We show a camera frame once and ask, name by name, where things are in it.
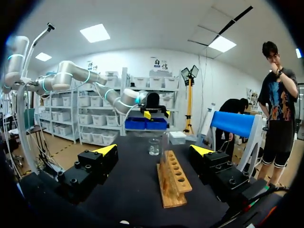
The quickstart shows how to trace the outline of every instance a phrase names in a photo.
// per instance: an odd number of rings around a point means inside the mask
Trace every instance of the person bending over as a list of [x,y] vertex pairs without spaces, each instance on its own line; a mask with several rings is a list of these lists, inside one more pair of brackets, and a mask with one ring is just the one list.
[[[242,98],[238,99],[229,99],[227,100],[219,109],[221,112],[227,113],[239,113],[243,114],[244,111],[248,108],[248,100]],[[221,129],[216,129],[215,131],[215,145],[216,151],[218,151],[222,146],[222,150],[226,151],[226,154],[230,156],[230,161],[232,160],[233,150],[234,150],[234,135],[233,133],[225,132]]]
[[263,155],[263,166],[258,179],[264,179],[270,165],[275,168],[270,183],[276,185],[282,170],[286,167],[295,136],[295,102],[298,86],[292,70],[282,67],[277,46],[268,41],[263,44],[262,52],[272,72],[263,81],[258,102],[269,119],[269,128]]

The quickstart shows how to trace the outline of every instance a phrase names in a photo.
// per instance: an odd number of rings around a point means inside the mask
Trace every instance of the ceiling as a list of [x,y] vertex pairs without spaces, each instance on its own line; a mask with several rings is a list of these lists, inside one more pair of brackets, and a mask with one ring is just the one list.
[[[249,6],[253,9],[222,36],[237,44],[221,53],[189,42],[210,44],[230,21]],[[278,45],[283,66],[303,75],[295,45],[281,20],[264,0],[44,0],[21,25],[18,35],[34,38],[51,22],[56,29],[35,48],[47,62],[32,58],[30,69],[40,72],[62,60],[103,51],[164,48],[206,55],[262,80],[269,65],[263,42]],[[111,39],[89,43],[81,29],[103,23]]]

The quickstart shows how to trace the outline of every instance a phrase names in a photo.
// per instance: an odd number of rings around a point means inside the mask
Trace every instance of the blue padded bar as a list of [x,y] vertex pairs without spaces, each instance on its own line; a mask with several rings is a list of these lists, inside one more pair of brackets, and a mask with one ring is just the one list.
[[213,115],[211,127],[249,138],[254,118],[253,115],[216,111]]

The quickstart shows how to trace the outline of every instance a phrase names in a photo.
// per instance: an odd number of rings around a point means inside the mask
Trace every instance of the hand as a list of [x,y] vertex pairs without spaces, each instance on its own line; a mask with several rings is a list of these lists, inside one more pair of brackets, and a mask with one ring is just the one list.
[[229,142],[233,140],[233,133],[229,133]]
[[277,67],[277,65],[275,64],[275,63],[272,63],[271,64],[271,70],[272,70],[272,72],[274,72],[276,75],[277,75],[277,70],[278,70],[279,68]]

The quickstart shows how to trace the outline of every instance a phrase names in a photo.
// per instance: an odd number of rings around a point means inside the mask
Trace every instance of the blue storage box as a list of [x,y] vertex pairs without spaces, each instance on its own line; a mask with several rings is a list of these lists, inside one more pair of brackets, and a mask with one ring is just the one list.
[[146,118],[129,117],[124,122],[126,129],[139,129],[144,130],[146,128]]
[[146,128],[149,130],[166,130],[167,122],[163,118],[152,118],[146,121]]

